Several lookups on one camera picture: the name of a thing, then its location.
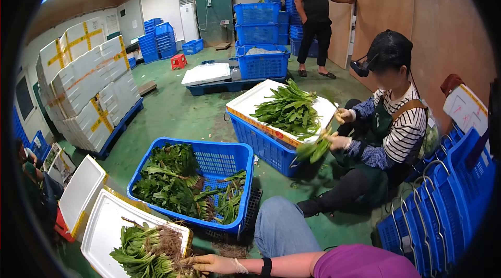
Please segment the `black wristband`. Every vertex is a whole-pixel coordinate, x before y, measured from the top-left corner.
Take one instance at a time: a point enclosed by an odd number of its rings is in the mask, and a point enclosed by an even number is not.
[[[263,257],[263,263],[265,264],[261,267],[261,277],[270,277],[272,274],[272,260],[268,257]]]

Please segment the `knee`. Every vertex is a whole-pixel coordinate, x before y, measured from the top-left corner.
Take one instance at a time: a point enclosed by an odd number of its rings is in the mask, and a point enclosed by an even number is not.
[[[355,105],[360,104],[360,103],[362,103],[362,101],[360,101],[358,99],[350,99],[346,102],[345,109],[349,110],[349,109],[353,108]]]

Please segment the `window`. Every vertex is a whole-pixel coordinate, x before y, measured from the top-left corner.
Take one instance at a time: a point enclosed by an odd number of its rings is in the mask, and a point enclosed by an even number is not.
[[[19,105],[19,111],[23,120],[26,120],[29,113],[33,110],[33,102],[29,95],[28,84],[26,83],[26,76],[23,76],[21,81],[16,85],[16,99]]]

